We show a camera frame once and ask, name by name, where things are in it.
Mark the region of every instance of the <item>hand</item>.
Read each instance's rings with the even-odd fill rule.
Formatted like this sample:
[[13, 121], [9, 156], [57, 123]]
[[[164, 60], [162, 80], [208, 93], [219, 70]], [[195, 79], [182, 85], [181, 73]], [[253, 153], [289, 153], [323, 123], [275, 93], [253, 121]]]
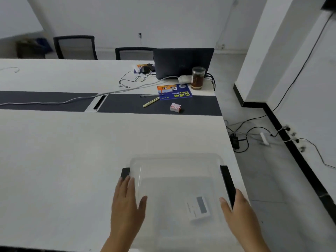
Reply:
[[236, 189], [233, 211], [224, 198], [221, 197], [219, 201], [231, 232], [245, 252], [270, 251], [261, 234], [257, 216], [239, 189]]
[[111, 234], [102, 251], [127, 252], [130, 249], [145, 219], [146, 202], [147, 196], [144, 196], [137, 208], [134, 178], [119, 179], [112, 203]]

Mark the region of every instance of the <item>mesh chair back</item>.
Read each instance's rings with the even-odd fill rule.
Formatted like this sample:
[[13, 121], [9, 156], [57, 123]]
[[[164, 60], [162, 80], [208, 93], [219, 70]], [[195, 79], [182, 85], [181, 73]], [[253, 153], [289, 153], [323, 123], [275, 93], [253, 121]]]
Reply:
[[59, 59], [97, 60], [94, 36], [64, 36], [54, 38]]
[[154, 60], [154, 48], [116, 48], [115, 58], [117, 60]]

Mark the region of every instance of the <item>blue booklet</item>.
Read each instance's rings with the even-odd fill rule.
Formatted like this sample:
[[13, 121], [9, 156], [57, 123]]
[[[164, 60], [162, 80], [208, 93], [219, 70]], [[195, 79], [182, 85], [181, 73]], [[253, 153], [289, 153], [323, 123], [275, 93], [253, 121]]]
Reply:
[[159, 93], [160, 100], [172, 100], [193, 96], [186, 84], [158, 86], [157, 92]]

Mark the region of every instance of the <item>left hand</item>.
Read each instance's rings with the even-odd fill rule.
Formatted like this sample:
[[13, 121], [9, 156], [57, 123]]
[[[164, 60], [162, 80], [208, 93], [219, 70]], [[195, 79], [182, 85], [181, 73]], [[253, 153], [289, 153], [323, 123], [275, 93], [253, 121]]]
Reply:
[[137, 208], [135, 201], [134, 178], [121, 178], [115, 187], [110, 241], [116, 252], [126, 252], [130, 249], [133, 240], [138, 234], [145, 219], [147, 196], [142, 197]]

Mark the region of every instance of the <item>small red and white box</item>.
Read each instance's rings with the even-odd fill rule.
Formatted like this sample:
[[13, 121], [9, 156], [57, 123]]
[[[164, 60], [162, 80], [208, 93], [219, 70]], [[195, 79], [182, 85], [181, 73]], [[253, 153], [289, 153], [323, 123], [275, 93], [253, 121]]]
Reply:
[[175, 111], [175, 112], [180, 112], [181, 105], [179, 105], [177, 103], [172, 103], [171, 106], [170, 106], [170, 110]]

